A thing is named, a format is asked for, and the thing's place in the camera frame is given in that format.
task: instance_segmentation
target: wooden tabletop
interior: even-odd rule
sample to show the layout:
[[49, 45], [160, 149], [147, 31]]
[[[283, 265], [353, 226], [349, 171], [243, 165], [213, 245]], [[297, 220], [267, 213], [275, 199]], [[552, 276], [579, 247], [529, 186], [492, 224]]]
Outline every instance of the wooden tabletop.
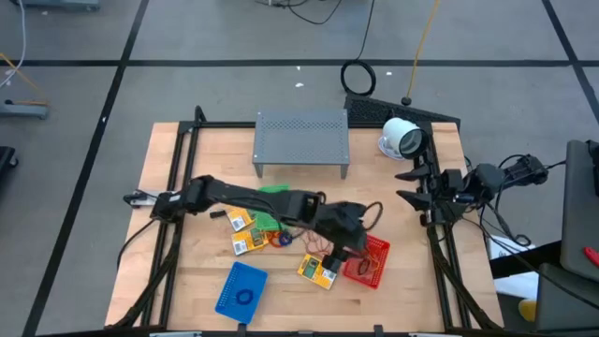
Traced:
[[[432, 126], [441, 170], [453, 168], [465, 172], [456, 126]], [[153, 126], [139, 188], [165, 189], [176, 130], [177, 124]], [[266, 166], [264, 178], [258, 179], [252, 165], [253, 128], [200, 129], [193, 176], [211, 174], [227, 183], [253, 188], [288, 183], [295, 189], [325, 191], [328, 202], [381, 201], [385, 210], [371, 233], [390, 242], [391, 248], [377, 290], [342, 275], [331, 290], [326, 290], [297, 275], [305, 254], [302, 241], [295, 240], [286, 248], [267, 246], [262, 251], [235, 257], [231, 245], [233, 228], [226, 218], [212, 220], [207, 213], [187, 215], [168, 328], [236, 330], [238, 322], [217, 314], [214, 307], [233, 262], [240, 261], [269, 274], [249, 330], [372, 331], [373, 325], [382, 324], [385, 331], [443, 331], [425, 229], [419, 224], [419, 213], [395, 194], [399, 189], [416, 189], [416, 183], [394, 178], [397, 173], [411, 170], [413, 163], [381, 154], [377, 146], [380, 133], [381, 129], [350, 130], [346, 180], [340, 179], [339, 167], [321, 166]], [[183, 146], [180, 175], [187, 146]], [[149, 213], [150, 208], [132, 212], [127, 236], [148, 222]], [[124, 253], [107, 324], [121, 318], [146, 286], [157, 228], [148, 229]], [[454, 226], [454, 233], [464, 284], [489, 317], [502, 325], [480, 229], [462, 220]], [[459, 326], [455, 293], [450, 283], [446, 283], [453, 323]], [[153, 323], [158, 321], [162, 291], [156, 293]]]

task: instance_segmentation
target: gray floor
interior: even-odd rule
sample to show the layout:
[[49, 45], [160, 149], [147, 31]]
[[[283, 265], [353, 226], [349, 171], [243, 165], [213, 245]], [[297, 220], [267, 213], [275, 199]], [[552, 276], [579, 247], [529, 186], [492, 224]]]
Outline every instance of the gray floor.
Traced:
[[[298, 8], [323, 17], [330, 0]], [[552, 1], [580, 59], [599, 59], [593, 32], [599, 3]], [[29, 9], [29, 59], [120, 58], [139, 0], [104, 0], [98, 13]], [[365, 58], [413, 57], [432, 0], [379, 0]], [[133, 59], [352, 58], [359, 51], [369, 2], [345, 1], [329, 23], [311, 26], [286, 10], [252, 0], [151, 0]], [[0, 52], [18, 58], [19, 12], [0, 1]], [[443, 2], [424, 59], [564, 60], [540, 1]], [[52, 103], [46, 121], [0, 120], [0, 144], [18, 149], [21, 165], [0, 190], [0, 326], [21, 333], [65, 216], [89, 141], [114, 75], [112, 67], [26, 67]], [[399, 102], [409, 67], [375, 68], [373, 97]], [[586, 68], [599, 88], [599, 68]], [[352, 87], [367, 86], [350, 71]], [[30, 98], [19, 80], [0, 99]], [[549, 164], [570, 139], [598, 139], [599, 126], [571, 67], [420, 67], [414, 106], [462, 119], [461, 140], [476, 163], [535, 154]], [[108, 121], [92, 176], [38, 333], [99, 329], [130, 210], [123, 194], [137, 186], [155, 122], [189, 119], [199, 104], [213, 121], [250, 121], [259, 109], [339, 108], [337, 66], [129, 67]], [[513, 231], [542, 244], [560, 238], [563, 168], [541, 186], [505, 193]]]

